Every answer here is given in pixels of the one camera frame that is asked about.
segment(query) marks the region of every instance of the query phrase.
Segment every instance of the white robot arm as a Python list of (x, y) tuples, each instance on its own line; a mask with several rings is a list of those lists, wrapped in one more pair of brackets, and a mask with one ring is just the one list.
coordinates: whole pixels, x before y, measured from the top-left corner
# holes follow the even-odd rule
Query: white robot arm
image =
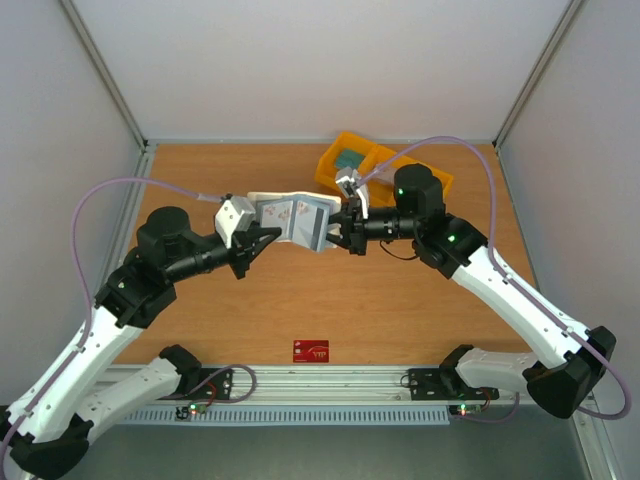
[[(351, 254), (365, 255), (368, 241), (412, 239), (420, 261), (479, 297), (531, 347), (532, 352), (521, 354), (485, 352), (471, 345), (456, 348), (440, 365), (452, 398), (463, 384), (526, 391), (552, 415), (571, 416), (605, 372), (576, 338), (608, 360), (616, 342), (609, 330), (588, 329), (527, 284), (497, 252), (490, 258), (487, 238), (469, 222), (446, 213), (442, 184), (427, 167), (413, 164), (397, 170), (396, 207), (362, 208), (368, 195), (356, 193), (366, 185), (359, 186), (352, 172), (338, 172), (336, 182), (349, 198), (330, 219), (340, 225), (340, 235), (330, 236), (330, 241)], [(541, 308), (562, 317), (567, 328), (560, 328)]]
[[(238, 279), (280, 234), (254, 222), (244, 197), (228, 196), (216, 232), (201, 237), (176, 207), (154, 211), (137, 231), (138, 246), (95, 297), (88, 341), (82, 326), (45, 374), (4, 408), (0, 436), (9, 438), (10, 480), (55, 480), (67, 473), (110, 426), (142, 405), (197, 385), (200, 362), (174, 345), (131, 377), (96, 394), (96, 380), (116, 356), (176, 299), (174, 283), (229, 265)], [(40, 400), (34, 399), (43, 388)]]

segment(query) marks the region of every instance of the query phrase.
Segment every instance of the cable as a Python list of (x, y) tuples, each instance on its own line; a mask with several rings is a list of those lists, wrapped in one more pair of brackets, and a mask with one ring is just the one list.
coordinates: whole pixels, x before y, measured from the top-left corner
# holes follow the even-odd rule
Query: cable
[(139, 177), (119, 177), (112, 178), (111, 180), (105, 180), (93, 188), (91, 188), (77, 203), (75, 209), (73, 210), (73, 214), (71, 216), (71, 234), (70, 234), (70, 245), (71, 245), (71, 259), (73, 260), (73, 266), (76, 272), (76, 276), (78, 281), (80, 282), (80, 288), (82, 289), (82, 294), (84, 297), (85, 307), (87, 309), (87, 317), (84, 321), (84, 330), (82, 331), (82, 335), (80, 336), (80, 340), (77, 344), (77, 349), (71, 352), (67, 358), (65, 358), (60, 366), (56, 369), (56, 371), (49, 377), (49, 379), (44, 383), (44, 385), (40, 388), (38, 393), (36, 393), (31, 401), (24, 408), (25, 413), (20, 415), (16, 421), (11, 425), (7, 434), (4, 436), (2, 440), (2, 444), (0, 445), (0, 480), (7, 480), (7, 477), (4, 474), (4, 459), (9, 448), (9, 443), (13, 438), (13, 435), (18, 431), (20, 426), (24, 423), (27, 415), (29, 415), (33, 408), (38, 404), (40, 399), (49, 391), (51, 386), (56, 382), (56, 380), (64, 373), (67, 367), (71, 364), (74, 358), (78, 355), (78, 352), (82, 350), (82, 348), (87, 343), (89, 339), (89, 335), (91, 333), (91, 327), (93, 325), (93, 308), (91, 306), (91, 293), (89, 292), (89, 287), (87, 285), (87, 280), (85, 279), (84, 272), (80, 266), (80, 259), (78, 256), (78, 248), (76, 245), (76, 227), (78, 223), (78, 218), (80, 216), (80, 212), (84, 204), (91, 198), (96, 192), (102, 190), (104, 187), (108, 187), (110, 185), (117, 185), (121, 183), (142, 183), (146, 185), (155, 185), (158, 187), (163, 187), (168, 190), (173, 190), (174, 192), (181, 193), (188, 197), (191, 197), (195, 200), (211, 202), (211, 203), (219, 203), (223, 200), (222, 196), (218, 195), (207, 195), (204, 193), (193, 192), (191, 190), (187, 190), (182, 187), (178, 187), (176, 185), (172, 185), (170, 183), (161, 182), (159, 180), (152, 180), (150, 178), (139, 178)]
[(487, 246), (489, 261), (493, 265), (493, 268), (502, 276), (504, 280), (506, 280), (509, 284), (511, 284), (520, 294), (522, 294), (527, 300), (529, 300), (538, 310), (544, 313), (549, 320), (553, 322), (558, 328), (560, 328), (563, 332), (565, 332), (569, 337), (575, 340), (581, 347), (585, 348), (591, 355), (593, 355), (598, 362), (600, 362), (606, 370), (611, 372), (611, 375), (617, 380), (620, 385), (620, 389), (622, 390), (622, 394), (624, 396), (624, 405), (622, 409), (617, 413), (600, 413), (594, 412), (592, 410), (587, 410), (584, 407), (578, 407), (578, 411), (582, 413), (586, 413), (587, 415), (591, 415), (592, 417), (600, 418), (602, 420), (617, 420), (620, 418), (624, 418), (627, 416), (629, 411), (631, 410), (631, 405), (633, 403), (631, 390), (627, 385), (627, 382), (622, 378), (622, 375), (618, 370), (611, 364), (609, 361), (598, 352), (593, 346), (591, 346), (586, 340), (580, 337), (578, 334), (569, 330), (567, 325), (551, 310), (549, 310), (544, 304), (542, 304), (537, 298), (535, 298), (529, 291), (520, 285), (517, 280), (512, 278), (507, 274), (502, 265), (495, 258), (495, 233), (496, 233), (496, 211), (497, 211), (497, 198), (496, 198), (496, 185), (495, 180), (493, 178), (493, 173), (491, 173), (491, 167), (489, 166), (489, 162), (485, 158), (485, 156), (478, 150), (475, 145), (472, 145), (469, 142), (462, 140), (461, 138), (451, 137), (451, 136), (437, 136), (430, 137), (419, 142), (414, 143), (413, 145), (408, 146), (407, 148), (399, 151), (394, 156), (392, 156), (389, 160), (384, 163), (377, 165), (371, 172), (362, 177), (359, 182), (359, 186), (366, 184), (373, 177), (378, 175), (380, 172), (384, 171), (389, 165), (391, 165), (398, 158), (408, 154), (409, 152), (415, 150), (418, 147), (423, 145), (429, 145), (432, 143), (456, 143), (458, 145), (463, 145), (467, 147), (471, 152), (480, 160), (482, 166), (484, 167), (484, 171), (487, 175), (487, 180), (489, 181), (489, 197), (490, 197), (490, 215), (489, 215), (489, 244)]
[(387, 248), (383, 245), (383, 241), (380, 240), (380, 248), (384, 250), (387, 255), (391, 255), (393, 258), (397, 258), (398, 260), (404, 260), (405, 262), (410, 262), (411, 260), (415, 260), (418, 258), (418, 255), (414, 255), (413, 257), (399, 257), (395, 253), (391, 253)]
[(507, 413), (502, 418), (497, 418), (497, 419), (493, 420), (493, 419), (489, 419), (489, 418), (478, 418), (478, 417), (473, 417), (473, 416), (469, 416), (469, 415), (451, 415), (451, 417), (459, 418), (460, 420), (469, 420), (470, 422), (488, 423), (488, 424), (498, 425), (500, 423), (506, 423), (509, 420), (511, 420), (515, 416), (516, 412), (518, 411), (518, 407), (519, 406), (520, 406), (520, 394), (516, 392), (515, 400), (513, 402), (513, 408), (511, 408), (509, 413)]

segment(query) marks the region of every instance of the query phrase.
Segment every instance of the red label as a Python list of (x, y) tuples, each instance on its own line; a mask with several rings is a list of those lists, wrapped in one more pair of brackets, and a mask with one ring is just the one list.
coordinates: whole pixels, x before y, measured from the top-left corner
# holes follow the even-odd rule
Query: red label
[(294, 340), (293, 363), (329, 363), (329, 340)]

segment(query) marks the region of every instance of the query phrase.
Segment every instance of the yellow bin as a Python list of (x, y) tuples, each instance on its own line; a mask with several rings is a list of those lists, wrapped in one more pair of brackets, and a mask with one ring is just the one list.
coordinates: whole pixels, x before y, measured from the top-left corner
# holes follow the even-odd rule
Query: yellow bin
[[(396, 152), (390, 148), (378, 145), (371, 140), (359, 137), (351, 132), (342, 132), (338, 135), (338, 138), (336, 138), (336, 141), (333, 142), (331, 147), (329, 147), (329, 150), (320, 157), (318, 168), (316, 168), (316, 174), (314, 176), (314, 180), (316, 182), (332, 190), (340, 191), (336, 185), (336, 173), (338, 173), (338, 169), (335, 167), (335, 162), (338, 159), (340, 152), (345, 148), (364, 155), (364, 160), (360, 164), (360, 167), (358, 167), (358, 172), (363, 176), (373, 170), (376, 165), (389, 160), (396, 154)], [(418, 160), (414, 160), (410, 157), (400, 157), (391, 164), (390, 168), (398, 169), (411, 163), (420, 163), (421, 165), (429, 167), (433, 172), (433, 175), (442, 182), (443, 196), (444, 198), (447, 197), (449, 190), (451, 190), (451, 185), (453, 184), (453, 175), (450, 173), (443, 172), (442, 170), (432, 167), (427, 163), (419, 162)], [(393, 187), (391, 185), (376, 182), (375, 178), (373, 178), (369, 183), (367, 183), (367, 186), (369, 187), (369, 196), (373, 207), (392, 207), (396, 204), (393, 198)]]

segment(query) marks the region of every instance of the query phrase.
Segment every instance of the wooden surface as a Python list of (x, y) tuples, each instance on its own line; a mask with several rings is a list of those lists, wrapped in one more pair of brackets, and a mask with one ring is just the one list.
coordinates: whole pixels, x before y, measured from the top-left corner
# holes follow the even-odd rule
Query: wooden surface
[[(402, 146), (390, 145), (399, 149)], [(151, 177), (205, 193), (295, 190), (331, 193), (313, 181), (328, 145), (161, 145)], [(498, 160), (497, 248), (531, 281), (524, 247)], [(414, 151), (454, 175), (451, 213), (488, 231), (487, 179), (467, 150), (434, 145)], [(148, 187), (138, 225), (164, 205), (187, 210), (192, 228), (213, 230), (217, 206)], [(409, 242), (389, 248), (410, 255)], [(147, 363), (179, 343), (203, 363), (287, 364), (293, 341), (329, 340), (335, 364), (437, 364), (461, 343), (498, 351), (526, 345), (471, 293), (419, 261), (403, 262), (376, 243), (366, 257), (342, 249), (322, 254), (292, 244), (270, 246), (237, 281), (229, 268), (177, 285), (178, 300), (122, 355), (119, 363)]]

